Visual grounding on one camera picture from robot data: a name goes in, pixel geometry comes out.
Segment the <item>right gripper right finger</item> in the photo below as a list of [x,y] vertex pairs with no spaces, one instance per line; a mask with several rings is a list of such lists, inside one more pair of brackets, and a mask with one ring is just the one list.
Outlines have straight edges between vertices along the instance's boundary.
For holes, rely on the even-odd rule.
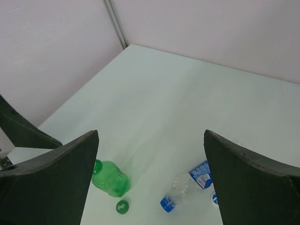
[[217,133],[204,132],[204,150],[224,225],[298,225],[300,169]]

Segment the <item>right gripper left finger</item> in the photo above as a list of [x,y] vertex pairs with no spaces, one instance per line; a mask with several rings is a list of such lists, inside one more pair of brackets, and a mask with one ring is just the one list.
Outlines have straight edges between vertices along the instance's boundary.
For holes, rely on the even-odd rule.
[[89,131],[0,172],[2,225],[78,225],[99,145]]

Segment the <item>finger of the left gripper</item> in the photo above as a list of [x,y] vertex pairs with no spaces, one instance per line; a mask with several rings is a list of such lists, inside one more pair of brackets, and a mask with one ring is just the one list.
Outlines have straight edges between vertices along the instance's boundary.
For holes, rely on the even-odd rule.
[[60,141],[26,120],[3,97],[0,98],[0,128],[15,147],[56,149],[62,146]]

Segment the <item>white bottle cap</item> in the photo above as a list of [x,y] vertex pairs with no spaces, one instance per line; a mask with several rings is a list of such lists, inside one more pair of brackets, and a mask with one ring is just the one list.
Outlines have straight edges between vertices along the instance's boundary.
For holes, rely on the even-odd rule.
[[212,195],[211,195],[211,200],[212,202],[218,206],[218,199],[217,199],[217,195],[216,195],[216,192],[213,192]]

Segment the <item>green plastic bottle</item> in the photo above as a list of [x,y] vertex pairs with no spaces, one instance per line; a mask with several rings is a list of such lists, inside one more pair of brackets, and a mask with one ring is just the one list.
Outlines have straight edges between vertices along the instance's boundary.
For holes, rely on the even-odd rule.
[[96,159],[92,184],[112,197],[122,197],[131,188],[128,176],[111,161]]

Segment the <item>clear bottle blue cap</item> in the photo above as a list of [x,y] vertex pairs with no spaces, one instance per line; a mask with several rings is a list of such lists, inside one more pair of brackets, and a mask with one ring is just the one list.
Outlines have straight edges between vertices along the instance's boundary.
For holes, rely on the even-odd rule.
[[161,200],[160,205],[166,212],[171,212],[176,206],[186,200],[191,200],[195,195],[213,184],[212,175],[207,160],[203,161],[190,171],[178,175],[169,191]]

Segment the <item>green bottle cap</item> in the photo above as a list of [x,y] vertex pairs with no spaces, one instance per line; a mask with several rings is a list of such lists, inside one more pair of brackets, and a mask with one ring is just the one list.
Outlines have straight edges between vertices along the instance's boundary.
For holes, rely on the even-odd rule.
[[126,200],[121,200],[116,204],[116,211],[121,214],[124,215],[128,212],[129,210],[129,203]]

